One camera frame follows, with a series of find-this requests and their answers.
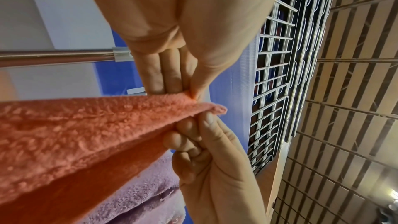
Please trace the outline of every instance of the red towel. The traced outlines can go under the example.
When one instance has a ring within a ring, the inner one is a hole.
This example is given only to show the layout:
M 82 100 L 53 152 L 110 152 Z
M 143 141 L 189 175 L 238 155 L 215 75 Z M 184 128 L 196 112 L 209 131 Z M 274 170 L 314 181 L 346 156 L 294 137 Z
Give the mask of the red towel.
M 186 94 L 0 103 L 0 223 L 70 223 L 163 155 L 165 131 L 226 109 Z

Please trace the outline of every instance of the coral towel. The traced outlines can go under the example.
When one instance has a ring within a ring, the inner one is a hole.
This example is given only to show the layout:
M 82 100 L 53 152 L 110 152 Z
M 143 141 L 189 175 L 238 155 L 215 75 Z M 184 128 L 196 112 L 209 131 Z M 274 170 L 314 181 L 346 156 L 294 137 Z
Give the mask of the coral towel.
M 78 221 L 160 158 L 184 93 L 0 103 L 0 223 Z

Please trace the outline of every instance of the human hand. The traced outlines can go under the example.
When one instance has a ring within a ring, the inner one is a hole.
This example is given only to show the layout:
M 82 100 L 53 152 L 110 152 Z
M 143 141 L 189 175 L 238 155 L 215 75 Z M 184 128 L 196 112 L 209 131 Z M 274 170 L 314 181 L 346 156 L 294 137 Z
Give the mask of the human hand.
M 164 136 L 196 224 L 267 223 L 261 192 L 236 135 L 210 112 L 177 123 Z
M 255 37 L 274 0 L 95 0 L 148 94 L 198 98 Z

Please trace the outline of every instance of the wire rack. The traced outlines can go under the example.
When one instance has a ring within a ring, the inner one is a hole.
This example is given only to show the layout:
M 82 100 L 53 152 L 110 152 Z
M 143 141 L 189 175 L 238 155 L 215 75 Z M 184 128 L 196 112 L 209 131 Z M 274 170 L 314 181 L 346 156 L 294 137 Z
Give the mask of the wire rack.
M 248 146 L 254 174 L 274 159 L 288 140 L 286 132 L 291 135 L 297 125 L 330 3 L 275 0 L 261 28 Z

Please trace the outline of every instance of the light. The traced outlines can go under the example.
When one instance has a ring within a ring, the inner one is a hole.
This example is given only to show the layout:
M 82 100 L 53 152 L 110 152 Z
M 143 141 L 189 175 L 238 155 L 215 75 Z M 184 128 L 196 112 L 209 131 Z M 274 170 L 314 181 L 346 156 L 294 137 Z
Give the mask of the light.
M 395 190 L 391 190 L 390 196 L 391 196 L 391 198 L 392 198 L 394 201 L 397 201 L 397 200 L 398 200 L 398 192 L 396 192 Z

